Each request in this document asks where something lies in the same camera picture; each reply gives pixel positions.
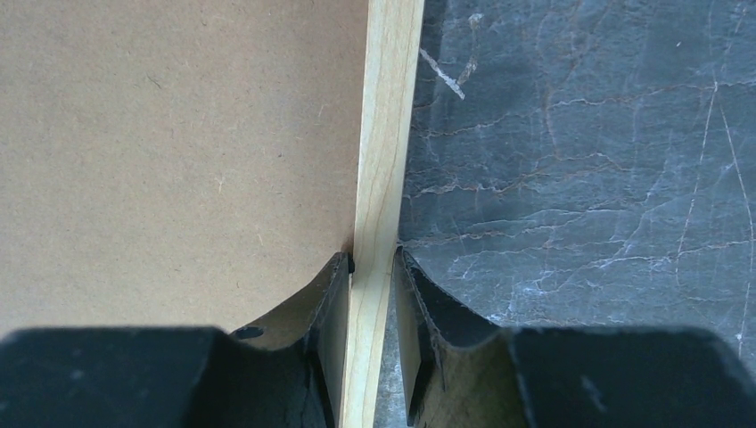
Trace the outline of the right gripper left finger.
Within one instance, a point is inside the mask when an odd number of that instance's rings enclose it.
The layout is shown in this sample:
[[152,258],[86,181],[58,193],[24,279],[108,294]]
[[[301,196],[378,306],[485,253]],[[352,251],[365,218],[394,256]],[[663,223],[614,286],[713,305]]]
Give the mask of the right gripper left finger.
[[1,341],[4,427],[335,427],[350,256],[228,333],[45,327]]

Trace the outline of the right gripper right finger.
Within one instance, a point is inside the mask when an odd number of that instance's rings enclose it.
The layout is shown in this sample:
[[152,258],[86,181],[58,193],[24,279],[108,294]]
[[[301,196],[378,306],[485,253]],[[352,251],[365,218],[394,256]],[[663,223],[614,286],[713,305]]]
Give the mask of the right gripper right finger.
[[504,327],[397,249],[399,354],[411,427],[752,427],[755,383],[694,327]]

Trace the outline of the brown backing board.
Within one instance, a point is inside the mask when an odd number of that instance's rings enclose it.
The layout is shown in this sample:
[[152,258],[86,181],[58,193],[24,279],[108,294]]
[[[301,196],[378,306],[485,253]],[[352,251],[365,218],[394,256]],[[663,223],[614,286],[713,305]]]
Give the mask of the brown backing board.
[[364,1],[4,1],[1,329],[235,329],[353,234]]

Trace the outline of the wooden picture frame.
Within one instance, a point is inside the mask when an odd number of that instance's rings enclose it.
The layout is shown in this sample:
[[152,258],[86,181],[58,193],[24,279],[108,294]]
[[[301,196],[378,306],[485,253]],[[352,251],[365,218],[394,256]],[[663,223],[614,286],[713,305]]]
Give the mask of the wooden picture frame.
[[368,4],[341,427],[374,424],[423,7]]

